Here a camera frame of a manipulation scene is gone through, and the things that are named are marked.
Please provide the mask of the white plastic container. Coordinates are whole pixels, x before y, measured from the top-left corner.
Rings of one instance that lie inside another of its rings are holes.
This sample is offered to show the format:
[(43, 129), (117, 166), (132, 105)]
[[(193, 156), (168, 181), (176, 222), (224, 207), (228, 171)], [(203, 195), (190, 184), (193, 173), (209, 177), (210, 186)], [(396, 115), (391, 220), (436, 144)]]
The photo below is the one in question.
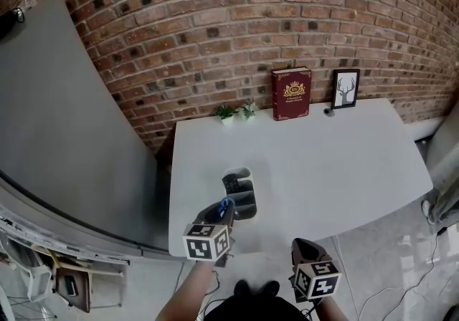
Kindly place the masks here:
[(46, 299), (52, 293), (52, 270), (47, 265), (30, 267), (26, 270), (27, 296), (31, 302)]

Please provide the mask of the person's left forearm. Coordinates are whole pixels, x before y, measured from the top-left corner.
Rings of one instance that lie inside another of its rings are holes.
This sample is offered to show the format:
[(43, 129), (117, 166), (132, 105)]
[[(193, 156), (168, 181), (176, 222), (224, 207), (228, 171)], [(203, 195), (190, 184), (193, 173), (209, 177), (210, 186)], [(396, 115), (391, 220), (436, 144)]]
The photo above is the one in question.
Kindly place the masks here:
[(197, 262), (155, 321), (196, 321), (211, 284), (213, 262)]

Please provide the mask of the small pale-leaved potted plant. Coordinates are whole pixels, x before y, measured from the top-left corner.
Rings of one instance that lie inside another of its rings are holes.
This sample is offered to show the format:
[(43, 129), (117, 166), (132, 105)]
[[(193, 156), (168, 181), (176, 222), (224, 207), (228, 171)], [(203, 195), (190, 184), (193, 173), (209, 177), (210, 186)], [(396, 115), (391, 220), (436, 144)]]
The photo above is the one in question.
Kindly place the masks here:
[(245, 121), (250, 122), (254, 120), (256, 112), (258, 111), (258, 106), (255, 101), (246, 102), (241, 107), (236, 109), (236, 113)]

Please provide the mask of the person's left black shoe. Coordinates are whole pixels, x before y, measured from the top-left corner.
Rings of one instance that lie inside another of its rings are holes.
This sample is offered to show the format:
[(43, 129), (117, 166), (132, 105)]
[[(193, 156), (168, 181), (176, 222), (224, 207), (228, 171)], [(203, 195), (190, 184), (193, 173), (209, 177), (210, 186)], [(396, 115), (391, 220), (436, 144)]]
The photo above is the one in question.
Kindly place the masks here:
[(251, 290), (246, 280), (239, 280), (234, 287), (234, 296), (239, 299), (251, 298), (255, 293)]

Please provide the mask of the black remote control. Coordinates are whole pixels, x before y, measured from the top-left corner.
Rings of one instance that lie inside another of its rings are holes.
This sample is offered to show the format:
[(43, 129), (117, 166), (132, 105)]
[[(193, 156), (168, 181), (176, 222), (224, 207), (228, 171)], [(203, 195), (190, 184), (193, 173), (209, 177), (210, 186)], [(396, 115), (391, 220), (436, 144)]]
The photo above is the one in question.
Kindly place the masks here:
[(226, 175), (222, 182), (227, 195), (238, 193), (240, 191), (240, 184), (237, 178), (237, 175), (234, 173)]

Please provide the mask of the person's right forearm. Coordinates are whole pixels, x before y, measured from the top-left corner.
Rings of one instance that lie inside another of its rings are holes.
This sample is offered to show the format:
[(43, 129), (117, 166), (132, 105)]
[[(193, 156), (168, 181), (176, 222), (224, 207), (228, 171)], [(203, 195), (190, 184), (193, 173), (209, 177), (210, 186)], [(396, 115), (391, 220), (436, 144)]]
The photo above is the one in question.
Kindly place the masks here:
[(320, 321), (349, 321), (332, 297), (324, 297), (315, 304)]

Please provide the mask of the white desk organizer tray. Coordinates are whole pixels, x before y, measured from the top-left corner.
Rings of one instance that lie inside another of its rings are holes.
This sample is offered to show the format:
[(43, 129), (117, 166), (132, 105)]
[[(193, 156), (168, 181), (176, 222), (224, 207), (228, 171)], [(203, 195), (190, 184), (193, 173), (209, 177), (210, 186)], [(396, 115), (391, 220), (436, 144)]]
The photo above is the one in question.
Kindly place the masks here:
[(225, 192), (226, 196), (234, 199), (237, 214), (235, 221), (253, 219), (257, 214), (257, 203), (252, 172), (247, 167), (229, 168), (224, 172), (222, 178), (231, 173), (237, 175), (240, 184), (240, 191), (238, 193), (227, 195)]

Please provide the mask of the black object on partition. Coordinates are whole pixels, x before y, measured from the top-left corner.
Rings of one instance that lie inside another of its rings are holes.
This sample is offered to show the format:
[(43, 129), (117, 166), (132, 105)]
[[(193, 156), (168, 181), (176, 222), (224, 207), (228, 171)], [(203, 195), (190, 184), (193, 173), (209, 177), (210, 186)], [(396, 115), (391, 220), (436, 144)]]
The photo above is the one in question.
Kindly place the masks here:
[(17, 7), (9, 10), (0, 16), (0, 39), (3, 39), (15, 26), (16, 23), (23, 23), (25, 20), (24, 12)]

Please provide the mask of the person's right black shoe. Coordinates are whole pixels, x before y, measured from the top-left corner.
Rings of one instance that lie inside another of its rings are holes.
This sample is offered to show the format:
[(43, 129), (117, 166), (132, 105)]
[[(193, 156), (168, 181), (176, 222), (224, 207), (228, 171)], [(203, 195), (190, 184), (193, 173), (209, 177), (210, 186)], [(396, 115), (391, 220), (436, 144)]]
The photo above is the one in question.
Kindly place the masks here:
[(263, 285), (258, 295), (264, 298), (274, 298), (278, 296), (280, 290), (280, 283), (275, 280), (271, 280)]

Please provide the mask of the black picture frame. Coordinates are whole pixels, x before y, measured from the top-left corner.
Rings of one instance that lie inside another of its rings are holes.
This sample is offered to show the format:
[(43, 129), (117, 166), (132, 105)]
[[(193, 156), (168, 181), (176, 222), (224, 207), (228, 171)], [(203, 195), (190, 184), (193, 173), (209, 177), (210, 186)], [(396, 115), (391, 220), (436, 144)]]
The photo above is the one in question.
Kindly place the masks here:
[(359, 69), (337, 69), (333, 71), (332, 110), (354, 107), (356, 105), (359, 77)]

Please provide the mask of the person's black trousers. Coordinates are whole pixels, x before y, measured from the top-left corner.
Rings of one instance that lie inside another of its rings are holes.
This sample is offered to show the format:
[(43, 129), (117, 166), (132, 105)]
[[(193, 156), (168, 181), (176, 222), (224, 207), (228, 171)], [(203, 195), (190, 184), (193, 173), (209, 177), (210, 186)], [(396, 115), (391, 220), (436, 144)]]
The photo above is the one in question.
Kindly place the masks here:
[(281, 297), (231, 296), (204, 321), (307, 321), (305, 315)]

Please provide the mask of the red hardcover book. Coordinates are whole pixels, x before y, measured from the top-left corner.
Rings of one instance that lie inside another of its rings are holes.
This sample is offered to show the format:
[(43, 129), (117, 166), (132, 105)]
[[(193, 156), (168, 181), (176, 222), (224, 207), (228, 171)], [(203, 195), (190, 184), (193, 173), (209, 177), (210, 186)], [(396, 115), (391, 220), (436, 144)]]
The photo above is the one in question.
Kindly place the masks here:
[(271, 72), (274, 120), (301, 118), (309, 114), (311, 79), (311, 71), (305, 67)]

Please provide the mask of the white desk with drawers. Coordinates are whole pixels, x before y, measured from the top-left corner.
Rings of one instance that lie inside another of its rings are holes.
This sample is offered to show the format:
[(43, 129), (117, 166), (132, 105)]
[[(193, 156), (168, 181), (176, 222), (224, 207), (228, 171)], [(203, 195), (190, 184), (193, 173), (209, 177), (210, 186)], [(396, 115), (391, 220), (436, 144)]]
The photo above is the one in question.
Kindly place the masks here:
[(169, 252), (185, 255), (186, 225), (224, 198), (222, 178), (248, 173), (257, 212), (232, 230), (236, 254), (279, 252), (294, 238), (317, 241), (365, 225), (432, 188), (407, 127), (386, 99), (276, 121), (271, 110), (224, 125), (216, 117), (176, 125)]

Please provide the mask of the grey curved partition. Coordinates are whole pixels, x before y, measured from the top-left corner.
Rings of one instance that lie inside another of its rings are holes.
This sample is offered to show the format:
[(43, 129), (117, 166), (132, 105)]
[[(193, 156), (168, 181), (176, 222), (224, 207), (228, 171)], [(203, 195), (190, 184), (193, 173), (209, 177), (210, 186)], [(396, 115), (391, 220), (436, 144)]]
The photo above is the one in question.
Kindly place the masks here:
[(109, 93), (64, 0), (0, 39), (0, 210), (50, 241), (169, 255), (170, 176)]

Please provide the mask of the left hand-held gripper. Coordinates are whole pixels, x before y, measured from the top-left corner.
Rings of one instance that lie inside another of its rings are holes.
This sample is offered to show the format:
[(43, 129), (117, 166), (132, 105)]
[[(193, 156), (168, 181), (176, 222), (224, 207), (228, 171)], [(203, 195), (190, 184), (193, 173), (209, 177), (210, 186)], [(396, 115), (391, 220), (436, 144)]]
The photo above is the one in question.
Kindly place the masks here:
[(188, 224), (182, 236), (186, 258), (197, 262), (212, 262), (216, 267), (225, 268), (228, 253), (234, 243), (230, 238), (235, 220), (235, 205), (229, 203), (224, 208), (223, 224), (220, 220), (220, 203), (216, 202), (201, 210), (193, 224)]

